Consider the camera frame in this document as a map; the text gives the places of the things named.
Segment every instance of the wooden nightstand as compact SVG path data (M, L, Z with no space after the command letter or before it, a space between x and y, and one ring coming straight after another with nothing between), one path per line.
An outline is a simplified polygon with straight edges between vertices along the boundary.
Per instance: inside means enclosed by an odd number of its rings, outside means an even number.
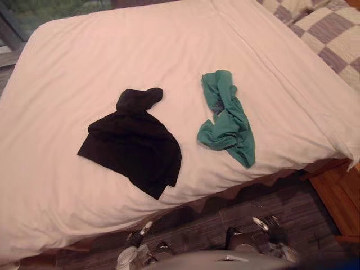
M341 164L309 180L334 219L341 236L339 242L360 242L360 164L347 172Z

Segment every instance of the clothing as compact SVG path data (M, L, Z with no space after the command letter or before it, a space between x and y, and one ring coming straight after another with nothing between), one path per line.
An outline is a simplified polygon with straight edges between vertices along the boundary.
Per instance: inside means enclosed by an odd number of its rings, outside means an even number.
M146 110L159 102L163 90L127 89L116 112L92 123L78 155L121 173L145 193L159 199L175 186L181 165L176 139Z
M218 70L202 76L202 87L209 108L214 113L213 124L207 120L197 139L213 150L226 150L243 166L255 163L255 141L248 118L236 98L237 88L229 71Z

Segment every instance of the white duvet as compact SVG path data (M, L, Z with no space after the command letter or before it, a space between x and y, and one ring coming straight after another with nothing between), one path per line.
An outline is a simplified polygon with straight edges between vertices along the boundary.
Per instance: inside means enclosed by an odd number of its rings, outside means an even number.
M226 69L255 137L256 163L196 140L212 117L201 75ZM127 88L161 87L149 113L178 140L175 188L155 200L77 155L87 127ZM0 99L0 263L284 168L359 160L359 96L256 2L188 0L57 20L27 43Z

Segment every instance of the checkered blanket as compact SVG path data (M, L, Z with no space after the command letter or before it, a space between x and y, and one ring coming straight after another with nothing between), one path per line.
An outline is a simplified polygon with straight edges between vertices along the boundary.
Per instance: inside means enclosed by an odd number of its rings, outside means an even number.
M290 26L351 87L360 91L360 12L320 8Z
M344 0L257 0L360 91L360 12Z

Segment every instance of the green shirt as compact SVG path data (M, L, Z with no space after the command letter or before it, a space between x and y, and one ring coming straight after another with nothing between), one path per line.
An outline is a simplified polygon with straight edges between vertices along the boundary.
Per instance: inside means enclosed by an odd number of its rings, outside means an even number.
M226 150L249 168L255 163L255 141L248 118L236 98L237 87L227 70L202 76L202 87L209 108L214 113L213 124L207 120L200 127L197 139L213 150Z

